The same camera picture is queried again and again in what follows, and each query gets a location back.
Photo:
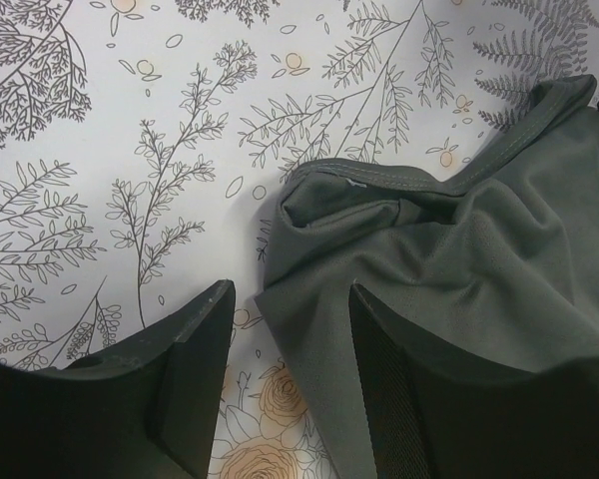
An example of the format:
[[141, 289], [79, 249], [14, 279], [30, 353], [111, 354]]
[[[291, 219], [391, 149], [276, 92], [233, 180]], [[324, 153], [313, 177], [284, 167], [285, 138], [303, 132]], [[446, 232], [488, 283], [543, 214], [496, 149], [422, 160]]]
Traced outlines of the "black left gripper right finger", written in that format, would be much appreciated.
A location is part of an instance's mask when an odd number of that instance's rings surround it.
[[544, 372], [472, 354], [361, 285], [349, 316], [381, 478], [599, 478], [599, 357]]

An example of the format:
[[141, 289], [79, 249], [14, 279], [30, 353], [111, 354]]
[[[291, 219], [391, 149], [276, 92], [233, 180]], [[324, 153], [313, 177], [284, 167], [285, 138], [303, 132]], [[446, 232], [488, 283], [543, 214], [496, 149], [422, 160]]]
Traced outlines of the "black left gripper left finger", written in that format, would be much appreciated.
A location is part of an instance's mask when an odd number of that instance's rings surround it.
[[234, 284], [63, 369], [0, 364], [0, 478], [203, 478]]

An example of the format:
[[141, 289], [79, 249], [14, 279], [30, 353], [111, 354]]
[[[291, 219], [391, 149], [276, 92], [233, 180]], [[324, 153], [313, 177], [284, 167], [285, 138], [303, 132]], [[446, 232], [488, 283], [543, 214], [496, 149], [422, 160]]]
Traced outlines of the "dark grey t-shirt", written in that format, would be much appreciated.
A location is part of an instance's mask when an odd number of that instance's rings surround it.
[[540, 373], [599, 357], [599, 112], [590, 75], [447, 181], [344, 159], [299, 167], [256, 303], [341, 478], [377, 475], [349, 292], [487, 360]]

